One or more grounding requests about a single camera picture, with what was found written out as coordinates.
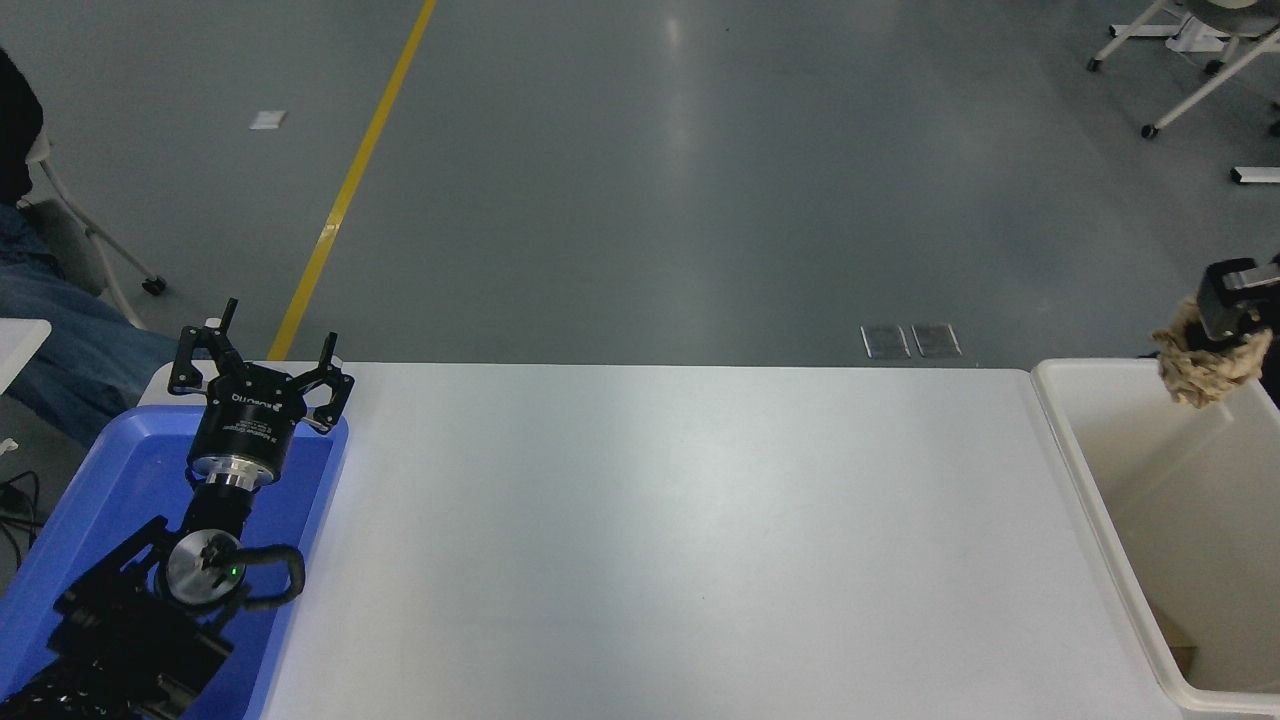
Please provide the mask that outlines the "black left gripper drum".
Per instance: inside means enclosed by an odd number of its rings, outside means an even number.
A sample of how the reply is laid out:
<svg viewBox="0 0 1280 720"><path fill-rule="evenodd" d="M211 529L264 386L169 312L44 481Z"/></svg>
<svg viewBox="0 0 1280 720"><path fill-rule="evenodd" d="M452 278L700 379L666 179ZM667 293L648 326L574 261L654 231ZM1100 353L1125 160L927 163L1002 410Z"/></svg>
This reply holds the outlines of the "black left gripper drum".
<svg viewBox="0 0 1280 720"><path fill-rule="evenodd" d="M280 471L306 413L302 386L284 372L250 364L239 374L221 374L207 389L188 466L211 471L216 461L233 457Z"/></svg>

